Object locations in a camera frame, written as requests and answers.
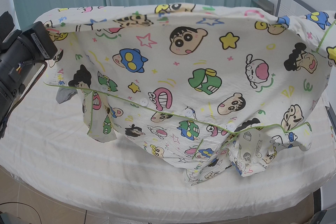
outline green squiggle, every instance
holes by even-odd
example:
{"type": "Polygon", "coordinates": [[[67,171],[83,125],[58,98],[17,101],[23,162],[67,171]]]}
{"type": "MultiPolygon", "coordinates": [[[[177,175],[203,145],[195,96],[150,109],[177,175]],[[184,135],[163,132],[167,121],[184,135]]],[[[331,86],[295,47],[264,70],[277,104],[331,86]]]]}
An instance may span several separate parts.
{"type": "Polygon", "coordinates": [[[116,39],[118,36],[115,36],[115,37],[108,37],[105,33],[102,33],[100,36],[96,33],[96,36],[98,37],[102,37],[102,36],[105,36],[106,38],[108,39],[116,39]]]}
{"type": "Polygon", "coordinates": [[[271,87],[272,85],[273,85],[273,78],[271,78],[271,84],[269,84],[268,86],[261,86],[261,90],[256,91],[256,92],[261,92],[263,90],[263,88],[268,88],[268,87],[271,87]]]}

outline yellow star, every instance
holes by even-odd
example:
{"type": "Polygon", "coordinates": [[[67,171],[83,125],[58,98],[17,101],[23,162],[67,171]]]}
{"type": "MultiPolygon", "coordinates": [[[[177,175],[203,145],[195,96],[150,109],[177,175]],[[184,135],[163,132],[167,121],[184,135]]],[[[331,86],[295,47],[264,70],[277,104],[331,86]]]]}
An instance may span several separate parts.
{"type": "Polygon", "coordinates": [[[235,49],[237,47],[237,41],[239,40],[238,36],[233,35],[233,33],[228,32],[225,36],[219,38],[219,41],[222,43],[223,49],[228,48],[235,49]]]}
{"type": "Polygon", "coordinates": [[[336,46],[332,47],[327,47],[327,52],[328,52],[328,59],[333,60],[334,63],[336,64],[336,46]]]}
{"type": "Polygon", "coordinates": [[[131,85],[128,85],[128,88],[131,89],[133,93],[141,92],[139,86],[137,84],[134,84],[133,82],[131,83],[131,85]]]}

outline black camera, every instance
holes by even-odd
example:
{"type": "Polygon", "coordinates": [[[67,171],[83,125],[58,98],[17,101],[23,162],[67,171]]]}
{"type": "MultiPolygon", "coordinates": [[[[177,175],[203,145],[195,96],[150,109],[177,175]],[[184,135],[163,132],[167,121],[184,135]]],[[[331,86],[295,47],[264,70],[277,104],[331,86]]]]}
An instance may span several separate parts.
{"type": "Polygon", "coordinates": [[[0,127],[4,129],[15,98],[25,90],[23,81],[36,63],[45,63],[57,52],[42,22],[14,30],[12,16],[0,16],[0,127]]]}

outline tile floor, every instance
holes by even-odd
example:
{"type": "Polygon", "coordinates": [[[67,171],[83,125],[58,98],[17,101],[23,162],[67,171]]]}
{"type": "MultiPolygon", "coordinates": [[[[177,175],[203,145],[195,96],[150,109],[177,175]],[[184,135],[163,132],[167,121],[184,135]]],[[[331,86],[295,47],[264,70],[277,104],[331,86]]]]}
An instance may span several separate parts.
{"type": "MultiPolygon", "coordinates": [[[[22,202],[34,207],[40,214],[42,224],[82,224],[84,222],[84,209],[56,201],[26,183],[16,181],[0,166],[0,204],[8,201],[22,202]]],[[[32,224],[40,223],[37,213],[26,205],[0,205],[0,211],[11,213],[32,224]]],[[[228,222],[230,224],[290,224],[292,222],[301,224],[311,218],[313,213],[313,194],[311,194],[296,206],[281,212],[206,224],[228,222]]],[[[122,224],[124,222],[126,222],[124,219],[112,219],[91,211],[88,211],[86,217],[86,224],[122,224]]]]}

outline wire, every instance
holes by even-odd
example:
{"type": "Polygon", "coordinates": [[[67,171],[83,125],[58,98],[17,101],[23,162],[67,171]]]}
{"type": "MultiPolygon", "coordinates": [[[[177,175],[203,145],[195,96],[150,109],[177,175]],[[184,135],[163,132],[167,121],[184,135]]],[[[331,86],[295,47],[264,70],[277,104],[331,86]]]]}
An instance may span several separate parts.
{"type": "Polygon", "coordinates": [[[84,217],[84,223],[83,224],[85,224],[85,221],[86,221],[86,214],[87,214],[87,210],[85,210],[85,217],[84,217]]]}
{"type": "Polygon", "coordinates": [[[7,113],[7,115],[3,118],[3,123],[2,123],[2,129],[0,130],[0,139],[4,137],[5,135],[5,130],[7,128],[7,121],[13,110],[22,102],[24,97],[27,95],[27,93],[34,87],[36,82],[40,79],[40,77],[43,75],[43,73],[46,71],[48,64],[46,61],[39,61],[39,60],[34,60],[34,61],[26,61],[21,63],[21,66],[28,65],[28,64],[33,64],[33,63],[43,63],[44,67],[43,69],[39,72],[39,74],[35,77],[33,82],[30,84],[29,88],[26,90],[26,92],[23,94],[23,96],[13,105],[13,107],[10,109],[10,111],[7,113]]]}
{"type": "Polygon", "coordinates": [[[6,205],[6,204],[20,204],[20,205],[27,205],[27,206],[31,207],[31,208],[34,209],[35,212],[38,214],[38,216],[39,216],[39,218],[40,218],[40,223],[42,224],[42,220],[41,220],[40,214],[39,214],[39,212],[36,211],[36,209],[35,209],[34,207],[32,207],[32,206],[30,206],[30,205],[28,205],[28,204],[24,204],[24,203],[22,203],[22,202],[17,202],[17,201],[3,202],[3,203],[0,204],[0,205],[6,205]]]}

